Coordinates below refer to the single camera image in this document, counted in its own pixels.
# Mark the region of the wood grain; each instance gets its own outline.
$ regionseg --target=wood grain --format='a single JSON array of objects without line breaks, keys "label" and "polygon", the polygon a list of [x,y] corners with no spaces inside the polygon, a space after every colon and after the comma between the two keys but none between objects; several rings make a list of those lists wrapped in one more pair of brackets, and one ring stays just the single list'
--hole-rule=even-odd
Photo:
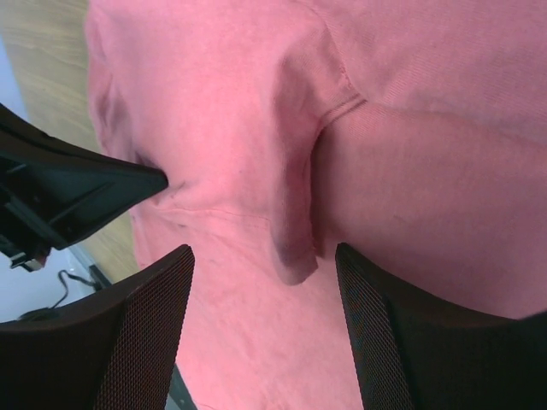
[{"label": "wood grain", "polygon": [[[87,113],[86,8],[86,0],[0,0],[0,33],[30,121],[53,137],[97,151]],[[138,270],[127,215],[84,246],[113,281]]]}]

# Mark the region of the black cable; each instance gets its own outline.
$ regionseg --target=black cable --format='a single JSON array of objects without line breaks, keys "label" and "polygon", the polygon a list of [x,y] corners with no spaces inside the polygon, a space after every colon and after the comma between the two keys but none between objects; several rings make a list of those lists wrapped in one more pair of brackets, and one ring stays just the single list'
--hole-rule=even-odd
[{"label": "black cable", "polygon": [[95,291],[101,289],[101,285],[99,283],[84,279],[78,275],[73,275],[72,273],[68,273],[67,270],[62,269],[57,274],[57,277],[59,278],[59,281],[61,282],[62,287],[65,288],[65,294],[62,296],[62,298],[59,299],[52,307],[42,307],[40,309],[31,310],[30,312],[26,312],[22,314],[19,317],[19,321],[32,322],[36,320],[45,320],[45,319],[51,319],[52,317],[55,317],[55,309],[61,303],[63,303],[63,301],[67,299],[68,297],[67,280],[62,276],[63,273],[65,273],[66,276],[72,280],[76,280],[78,282],[81,282],[82,284],[86,284],[87,286],[92,287]]}]

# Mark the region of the folded fabric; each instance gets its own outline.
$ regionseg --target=folded fabric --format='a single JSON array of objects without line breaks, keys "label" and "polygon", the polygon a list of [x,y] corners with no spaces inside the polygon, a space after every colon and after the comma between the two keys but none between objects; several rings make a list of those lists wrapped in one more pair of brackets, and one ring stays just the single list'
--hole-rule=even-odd
[{"label": "folded fabric", "polygon": [[547,308],[545,23],[534,0],[91,0],[98,140],[169,178],[132,210],[138,262],[197,257],[200,410],[362,408],[337,242],[469,308]]}]

